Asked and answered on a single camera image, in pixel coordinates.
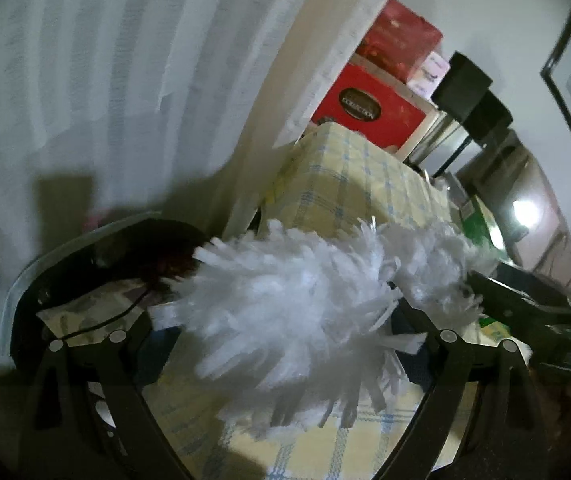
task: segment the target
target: cardboard box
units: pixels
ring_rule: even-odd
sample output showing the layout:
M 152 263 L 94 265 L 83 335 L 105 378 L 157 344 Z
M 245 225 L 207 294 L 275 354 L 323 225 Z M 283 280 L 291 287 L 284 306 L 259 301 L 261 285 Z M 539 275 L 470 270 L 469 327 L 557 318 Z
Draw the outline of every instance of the cardboard box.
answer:
M 407 83 L 442 38 L 434 25 L 397 0 L 388 0 L 357 54 Z
M 362 133 L 380 148 L 401 147 L 425 119 L 425 112 L 363 67 L 352 63 L 328 91 L 312 121 L 334 121 Z
M 499 259 L 509 260 L 497 221 L 477 195 L 461 208 L 461 224 L 463 233 L 475 245 L 488 246 Z

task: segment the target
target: duster fibers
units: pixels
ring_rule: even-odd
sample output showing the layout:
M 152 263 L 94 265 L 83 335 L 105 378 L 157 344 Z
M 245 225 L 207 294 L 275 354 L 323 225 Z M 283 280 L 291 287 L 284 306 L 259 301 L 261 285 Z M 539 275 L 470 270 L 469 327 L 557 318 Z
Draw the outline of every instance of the duster fibers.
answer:
M 392 335 L 399 298 L 458 328 L 479 314 L 462 281 L 489 263 L 444 223 L 361 222 L 325 240 L 271 220 L 265 238 L 213 238 L 194 257 L 181 299 L 150 310 L 153 326 L 184 328 L 182 366 L 228 399 L 221 419 L 256 438 L 323 425 L 333 412 L 349 428 L 359 402 L 390 406 L 407 381 L 396 351 L 415 354 L 425 340 Z

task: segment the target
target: black speaker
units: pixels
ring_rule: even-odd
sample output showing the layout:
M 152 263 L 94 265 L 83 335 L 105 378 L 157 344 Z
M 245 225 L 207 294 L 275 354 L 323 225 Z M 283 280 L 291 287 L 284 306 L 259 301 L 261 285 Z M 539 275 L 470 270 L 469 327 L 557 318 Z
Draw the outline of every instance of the black speaker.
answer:
M 506 130 L 511 123 L 510 111 L 488 90 L 462 124 L 468 135 L 476 143 L 482 144 L 489 134 Z
M 460 52 L 450 59 L 450 70 L 432 94 L 440 110 L 463 123 L 488 91 L 492 79 Z

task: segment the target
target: black cable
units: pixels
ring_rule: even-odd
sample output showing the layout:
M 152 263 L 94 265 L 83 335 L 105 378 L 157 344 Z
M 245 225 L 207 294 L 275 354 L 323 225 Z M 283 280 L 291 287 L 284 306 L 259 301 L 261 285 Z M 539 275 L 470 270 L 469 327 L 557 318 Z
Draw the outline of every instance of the black cable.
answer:
M 146 297 L 146 295 L 152 290 L 152 287 L 148 287 L 146 288 L 146 290 L 143 291 L 143 293 L 136 298 L 136 300 L 133 301 L 133 304 L 131 304 L 127 309 L 125 309 L 121 314 L 117 314 L 116 316 L 110 317 L 109 319 L 106 319 L 105 321 L 102 321 L 101 323 L 97 323 L 94 326 L 88 327 L 88 328 L 82 328 L 80 330 L 77 330 L 76 332 L 70 332 L 67 335 L 64 335 L 61 339 L 62 340 L 66 340 L 66 339 L 70 339 L 71 337 L 75 337 L 81 334 L 85 334 L 88 332 L 92 332 L 93 330 L 97 330 L 98 328 L 103 328 L 106 325 L 109 325 L 110 323 L 116 321 L 117 319 L 121 319 L 123 316 L 126 316 L 128 313 L 130 313 L 133 308 L 135 306 L 137 306 L 139 303 L 141 303 L 141 301 L 143 300 L 144 297 Z
M 454 150 L 453 154 L 450 155 L 447 158 L 447 160 L 441 165 L 441 167 L 437 170 L 437 173 L 435 173 L 433 177 L 437 178 L 443 175 L 445 173 L 445 170 L 447 170 L 450 167 L 450 164 L 454 162 L 454 159 L 456 159 L 459 155 L 461 155 L 461 153 L 463 153 L 463 150 L 466 149 L 471 142 L 472 142 L 472 137 L 467 136 L 463 140 L 461 145 L 456 150 Z

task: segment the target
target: round metal rivet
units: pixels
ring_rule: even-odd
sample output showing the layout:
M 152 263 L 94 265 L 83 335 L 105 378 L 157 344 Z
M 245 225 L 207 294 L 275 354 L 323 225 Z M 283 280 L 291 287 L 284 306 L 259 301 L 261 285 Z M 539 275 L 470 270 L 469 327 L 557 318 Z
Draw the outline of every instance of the round metal rivet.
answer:
M 453 332 L 452 330 L 441 330 L 440 336 L 446 343 L 454 343 L 458 338 L 456 332 Z
M 519 349 L 519 347 L 517 346 L 517 343 L 515 343 L 511 339 L 504 339 L 503 340 L 503 348 L 505 348 L 508 352 L 516 352 Z
M 110 340 L 113 343 L 121 343 L 126 338 L 126 332 L 123 330 L 115 330 L 110 334 Z
M 50 345 L 48 345 L 48 348 L 50 348 L 51 352 L 59 352 L 59 350 L 63 347 L 64 347 L 64 342 L 61 341 L 60 339 L 55 339 L 53 342 L 50 343 Z

